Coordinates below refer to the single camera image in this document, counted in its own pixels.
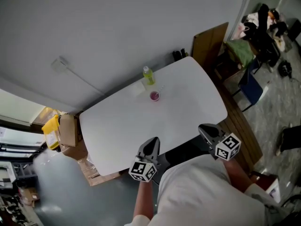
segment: yellow container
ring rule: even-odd
[[[49,149],[55,150],[59,145],[59,138],[57,136],[58,133],[58,115],[52,117],[45,126],[42,127],[42,131],[44,132],[46,143]]]

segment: green cloth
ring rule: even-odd
[[[240,60],[243,67],[246,67],[253,61],[253,52],[249,43],[245,40],[231,40],[225,42],[230,51]]]

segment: black and white marker cube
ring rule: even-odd
[[[215,156],[229,161],[240,149],[241,141],[231,133],[223,141],[216,145]]]
[[[156,172],[157,169],[153,163],[142,161],[134,161],[129,170],[133,179],[143,182],[149,182]]]

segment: pink cup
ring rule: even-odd
[[[158,91],[152,91],[150,93],[150,99],[152,101],[158,101],[160,99],[160,93]]]

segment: shirt sleeve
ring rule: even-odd
[[[150,223],[148,217],[144,215],[137,215],[133,218],[133,221],[130,224],[126,224],[125,226],[147,226]]]
[[[289,212],[256,184],[250,185],[245,194],[260,201],[265,206],[265,221],[267,226],[274,225],[285,219]]]

